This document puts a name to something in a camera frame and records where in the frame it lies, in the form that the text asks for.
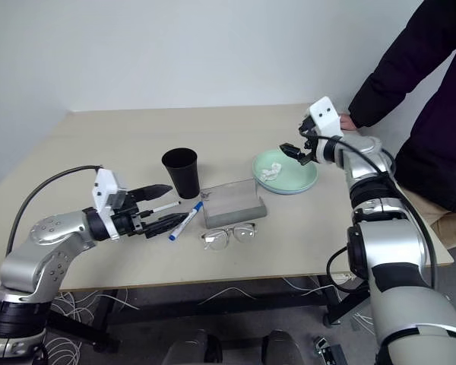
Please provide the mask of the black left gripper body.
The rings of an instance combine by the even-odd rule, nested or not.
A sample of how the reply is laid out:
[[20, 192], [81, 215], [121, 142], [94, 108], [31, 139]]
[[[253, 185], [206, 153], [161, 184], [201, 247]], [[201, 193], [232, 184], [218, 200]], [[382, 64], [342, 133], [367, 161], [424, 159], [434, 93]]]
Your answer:
[[134, 236], [144, 234], [145, 222], [143, 218], [153, 214], [152, 209], [140, 211], [139, 202], [149, 200], [148, 189], [134, 189], [127, 192], [122, 205], [119, 208], [114, 208], [112, 221], [120, 236]]

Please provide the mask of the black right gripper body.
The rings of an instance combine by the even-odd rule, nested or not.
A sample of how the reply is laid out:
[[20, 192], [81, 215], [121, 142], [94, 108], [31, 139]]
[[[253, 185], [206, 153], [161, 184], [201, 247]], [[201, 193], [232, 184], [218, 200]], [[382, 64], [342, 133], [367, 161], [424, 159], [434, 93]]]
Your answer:
[[302, 159], [301, 164], [308, 164], [309, 162], [318, 162], [317, 159], [317, 147], [318, 147], [318, 135], [317, 133], [306, 127], [301, 128], [301, 136], [306, 138], [306, 142], [304, 144], [304, 148], [308, 151], [308, 153]]

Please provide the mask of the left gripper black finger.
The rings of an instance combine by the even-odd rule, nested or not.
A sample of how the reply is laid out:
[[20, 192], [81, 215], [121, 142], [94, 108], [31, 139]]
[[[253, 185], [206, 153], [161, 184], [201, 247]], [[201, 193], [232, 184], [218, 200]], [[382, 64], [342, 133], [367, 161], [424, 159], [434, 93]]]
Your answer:
[[158, 218], [156, 221], [144, 224], [144, 235], [146, 239], [173, 230], [187, 218], [186, 213], [172, 213]]
[[133, 189], [130, 195], [136, 202], [151, 201], [159, 198], [173, 189], [172, 186], [166, 184], [154, 184]]

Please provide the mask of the person's bare hand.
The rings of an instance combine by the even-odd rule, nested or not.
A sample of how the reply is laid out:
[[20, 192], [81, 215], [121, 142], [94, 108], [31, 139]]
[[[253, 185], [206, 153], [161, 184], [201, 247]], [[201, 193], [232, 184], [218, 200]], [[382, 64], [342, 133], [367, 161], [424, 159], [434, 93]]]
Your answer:
[[340, 114], [340, 128], [346, 131], [356, 131], [359, 127], [355, 125], [351, 117], [347, 114]]

